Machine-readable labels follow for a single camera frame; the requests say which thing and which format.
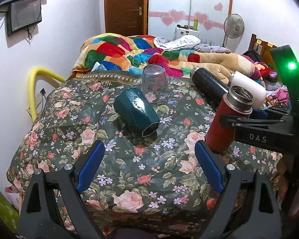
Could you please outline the floral green quilt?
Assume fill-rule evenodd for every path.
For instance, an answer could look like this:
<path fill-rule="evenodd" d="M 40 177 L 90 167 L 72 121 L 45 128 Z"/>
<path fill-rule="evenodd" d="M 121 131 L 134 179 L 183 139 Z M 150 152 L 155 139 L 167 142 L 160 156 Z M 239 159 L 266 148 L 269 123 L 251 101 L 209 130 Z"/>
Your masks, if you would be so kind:
<path fill-rule="evenodd" d="M 159 127 L 142 138 L 114 109 L 117 96 L 130 87 L 141 87 L 141 78 L 119 71 L 61 84 L 20 143 L 7 179 L 24 193 L 37 168 L 60 170 L 100 140 L 105 155 L 82 194 L 96 225 L 194 236 L 212 218 L 220 197 L 194 154 L 215 112 L 189 79 L 169 78 L 167 100 L 153 107 Z"/>

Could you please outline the green bottle on cabinet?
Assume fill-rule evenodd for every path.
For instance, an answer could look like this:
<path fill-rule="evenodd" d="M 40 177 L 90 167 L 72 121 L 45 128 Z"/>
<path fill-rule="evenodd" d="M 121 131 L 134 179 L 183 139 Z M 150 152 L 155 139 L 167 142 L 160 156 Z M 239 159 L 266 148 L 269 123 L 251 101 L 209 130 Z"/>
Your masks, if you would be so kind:
<path fill-rule="evenodd" d="M 194 23 L 193 23 L 193 30 L 197 31 L 198 30 L 198 19 L 194 19 Z"/>

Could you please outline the clear glass cup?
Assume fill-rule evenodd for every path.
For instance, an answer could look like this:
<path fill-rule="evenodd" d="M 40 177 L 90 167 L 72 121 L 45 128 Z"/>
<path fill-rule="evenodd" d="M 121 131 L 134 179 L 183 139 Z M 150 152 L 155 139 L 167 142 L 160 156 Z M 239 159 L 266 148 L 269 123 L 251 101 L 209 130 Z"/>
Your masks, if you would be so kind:
<path fill-rule="evenodd" d="M 164 67 L 149 64 L 142 75 L 143 94 L 149 103 L 160 104 L 168 98 L 167 75 Z"/>

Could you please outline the colourful patchwork blanket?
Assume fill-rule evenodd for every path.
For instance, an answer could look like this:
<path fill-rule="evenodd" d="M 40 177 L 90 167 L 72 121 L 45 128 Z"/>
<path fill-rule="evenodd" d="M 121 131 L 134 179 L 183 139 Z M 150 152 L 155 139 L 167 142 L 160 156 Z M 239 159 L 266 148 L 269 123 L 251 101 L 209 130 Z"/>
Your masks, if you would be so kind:
<path fill-rule="evenodd" d="M 107 70 L 122 70 L 141 74 L 148 64 L 162 65 L 171 77 L 188 77 L 195 66 L 205 68 L 224 84 L 238 71 L 252 80 L 263 81 L 262 65 L 253 64 L 236 53 L 201 53 L 195 50 L 167 51 L 154 45 L 154 37 L 137 35 L 125 37 L 103 33 L 89 38 L 80 48 L 72 72 L 80 76 L 92 71 L 95 63 Z"/>

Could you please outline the wooden bed headboard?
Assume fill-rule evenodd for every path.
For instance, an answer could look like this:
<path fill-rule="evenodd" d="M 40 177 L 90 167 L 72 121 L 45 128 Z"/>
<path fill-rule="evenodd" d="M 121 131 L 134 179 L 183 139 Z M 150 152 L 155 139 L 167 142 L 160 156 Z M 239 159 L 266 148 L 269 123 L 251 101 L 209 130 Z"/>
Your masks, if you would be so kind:
<path fill-rule="evenodd" d="M 254 49 L 256 50 L 260 56 L 263 58 L 264 63 L 267 65 L 272 66 L 273 68 L 276 68 L 275 62 L 272 59 L 270 50 L 276 48 L 275 45 L 264 41 L 262 39 L 259 39 L 256 34 L 252 34 L 250 44 L 249 44 L 249 50 Z"/>

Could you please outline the yellow padded bed rail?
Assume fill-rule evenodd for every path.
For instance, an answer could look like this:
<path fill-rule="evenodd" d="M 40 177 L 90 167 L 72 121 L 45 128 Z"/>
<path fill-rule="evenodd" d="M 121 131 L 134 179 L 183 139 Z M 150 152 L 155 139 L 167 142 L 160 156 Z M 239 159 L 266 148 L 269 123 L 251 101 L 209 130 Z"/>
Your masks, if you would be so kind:
<path fill-rule="evenodd" d="M 32 68 L 29 73 L 28 81 L 27 81 L 27 96 L 29 103 L 29 113 L 32 119 L 32 122 L 36 120 L 38 117 L 37 113 L 37 103 L 36 103 L 36 95 L 39 93 L 39 90 L 36 88 L 39 77 L 43 77 L 45 82 L 52 80 L 55 83 L 64 83 L 66 78 L 60 76 L 59 74 L 41 67 L 37 66 Z"/>

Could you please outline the red thermos cup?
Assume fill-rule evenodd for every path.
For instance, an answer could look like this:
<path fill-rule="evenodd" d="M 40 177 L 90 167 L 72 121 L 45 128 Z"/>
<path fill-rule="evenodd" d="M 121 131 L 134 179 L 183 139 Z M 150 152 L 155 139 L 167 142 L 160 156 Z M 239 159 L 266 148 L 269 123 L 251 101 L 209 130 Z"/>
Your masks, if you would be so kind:
<path fill-rule="evenodd" d="M 205 142 L 210 149 L 222 153 L 234 141 L 237 119 L 247 119 L 252 113 L 252 94 L 243 87 L 233 86 L 222 96 Z"/>

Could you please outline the standing electric fan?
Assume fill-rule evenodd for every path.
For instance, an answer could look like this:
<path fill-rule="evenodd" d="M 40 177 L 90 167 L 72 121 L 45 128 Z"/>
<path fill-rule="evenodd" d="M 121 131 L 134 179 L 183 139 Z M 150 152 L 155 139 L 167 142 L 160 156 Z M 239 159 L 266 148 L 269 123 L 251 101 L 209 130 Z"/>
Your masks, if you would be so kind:
<path fill-rule="evenodd" d="M 245 30 L 245 23 L 239 14 L 231 14 L 224 21 L 224 41 L 222 46 L 225 47 L 228 39 L 239 38 Z"/>

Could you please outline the black thermos bottle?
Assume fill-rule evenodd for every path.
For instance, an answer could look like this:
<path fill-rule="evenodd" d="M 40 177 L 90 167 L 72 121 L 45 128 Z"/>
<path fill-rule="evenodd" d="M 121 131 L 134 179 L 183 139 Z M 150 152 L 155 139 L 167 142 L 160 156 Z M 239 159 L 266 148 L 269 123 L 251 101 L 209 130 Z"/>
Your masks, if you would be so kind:
<path fill-rule="evenodd" d="M 207 102 L 216 110 L 229 87 L 205 68 L 192 68 L 190 78 L 197 89 L 205 96 Z"/>

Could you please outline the red plush toy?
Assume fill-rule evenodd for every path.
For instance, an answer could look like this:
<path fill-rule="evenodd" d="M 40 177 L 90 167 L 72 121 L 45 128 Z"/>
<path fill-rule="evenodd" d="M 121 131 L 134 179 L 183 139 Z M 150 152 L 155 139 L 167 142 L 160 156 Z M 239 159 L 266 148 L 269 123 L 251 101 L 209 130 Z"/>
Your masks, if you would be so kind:
<path fill-rule="evenodd" d="M 274 79 L 278 75 L 275 70 L 271 69 L 264 62 L 259 62 L 258 64 L 256 64 L 256 68 L 259 70 L 262 78 L 271 78 L 271 79 Z"/>

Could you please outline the white thermos cup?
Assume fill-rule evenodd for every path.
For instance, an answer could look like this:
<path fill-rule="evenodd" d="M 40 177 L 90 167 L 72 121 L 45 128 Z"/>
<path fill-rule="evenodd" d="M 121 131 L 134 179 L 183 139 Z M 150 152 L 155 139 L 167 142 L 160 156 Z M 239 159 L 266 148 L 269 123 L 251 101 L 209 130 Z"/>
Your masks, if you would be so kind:
<path fill-rule="evenodd" d="M 228 86 L 240 86 L 248 90 L 248 92 L 250 92 L 253 96 L 252 107 L 254 109 L 263 108 L 266 101 L 266 90 L 256 81 L 238 71 L 234 71 L 229 78 Z"/>

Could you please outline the sliding wardrobe with hearts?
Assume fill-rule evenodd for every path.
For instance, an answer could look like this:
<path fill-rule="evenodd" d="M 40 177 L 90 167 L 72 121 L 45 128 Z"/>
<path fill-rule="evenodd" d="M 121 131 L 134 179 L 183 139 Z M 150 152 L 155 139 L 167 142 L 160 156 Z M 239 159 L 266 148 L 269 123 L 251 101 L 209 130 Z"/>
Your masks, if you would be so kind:
<path fill-rule="evenodd" d="M 222 45 L 224 22 L 232 11 L 233 0 L 149 0 L 147 33 L 175 39 L 178 25 L 198 22 L 199 39 L 210 45 Z"/>

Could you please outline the grey white crumpled sheet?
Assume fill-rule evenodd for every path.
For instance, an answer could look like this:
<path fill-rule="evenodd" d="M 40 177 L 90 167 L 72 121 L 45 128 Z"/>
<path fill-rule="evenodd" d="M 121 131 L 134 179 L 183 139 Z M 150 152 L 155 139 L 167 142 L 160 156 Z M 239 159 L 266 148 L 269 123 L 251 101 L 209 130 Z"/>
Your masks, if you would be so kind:
<path fill-rule="evenodd" d="M 156 37 L 153 43 L 156 48 L 166 51 L 194 50 L 201 53 L 231 53 L 231 50 L 223 46 L 202 43 L 199 38 L 193 35 L 185 35 L 176 40 Z"/>

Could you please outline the brown wooden door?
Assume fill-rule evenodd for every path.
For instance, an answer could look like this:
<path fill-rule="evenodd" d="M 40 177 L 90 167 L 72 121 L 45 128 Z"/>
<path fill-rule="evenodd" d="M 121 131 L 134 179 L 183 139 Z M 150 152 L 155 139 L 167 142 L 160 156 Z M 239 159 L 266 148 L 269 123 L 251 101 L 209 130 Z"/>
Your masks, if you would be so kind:
<path fill-rule="evenodd" d="M 147 34 L 148 0 L 104 0 L 104 13 L 106 32 Z"/>

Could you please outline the dark green faceted cup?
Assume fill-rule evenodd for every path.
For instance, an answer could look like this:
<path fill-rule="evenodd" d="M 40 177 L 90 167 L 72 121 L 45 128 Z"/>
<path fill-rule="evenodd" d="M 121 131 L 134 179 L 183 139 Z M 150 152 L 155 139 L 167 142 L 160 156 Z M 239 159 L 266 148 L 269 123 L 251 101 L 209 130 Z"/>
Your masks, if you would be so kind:
<path fill-rule="evenodd" d="M 142 138 L 152 135 L 159 127 L 159 117 L 141 89 L 129 87 L 114 101 L 114 109 L 132 131 Z"/>

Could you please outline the small wall mounted screen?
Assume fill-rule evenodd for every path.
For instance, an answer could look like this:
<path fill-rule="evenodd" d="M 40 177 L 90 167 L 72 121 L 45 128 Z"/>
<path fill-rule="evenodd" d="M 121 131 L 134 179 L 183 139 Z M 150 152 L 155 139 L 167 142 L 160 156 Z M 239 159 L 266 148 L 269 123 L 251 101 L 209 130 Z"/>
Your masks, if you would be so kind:
<path fill-rule="evenodd" d="M 6 12 L 7 35 L 42 21 L 41 0 L 20 0 L 11 3 Z"/>

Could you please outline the white small cabinet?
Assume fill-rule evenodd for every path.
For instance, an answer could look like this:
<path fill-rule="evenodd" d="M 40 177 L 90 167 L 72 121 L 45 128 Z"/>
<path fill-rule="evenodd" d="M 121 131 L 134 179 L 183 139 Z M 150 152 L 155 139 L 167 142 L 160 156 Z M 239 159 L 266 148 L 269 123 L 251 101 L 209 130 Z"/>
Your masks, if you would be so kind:
<path fill-rule="evenodd" d="M 191 35 L 199 38 L 199 31 L 193 29 L 185 29 L 178 26 L 175 28 L 174 39 L 178 39 L 186 35 Z"/>

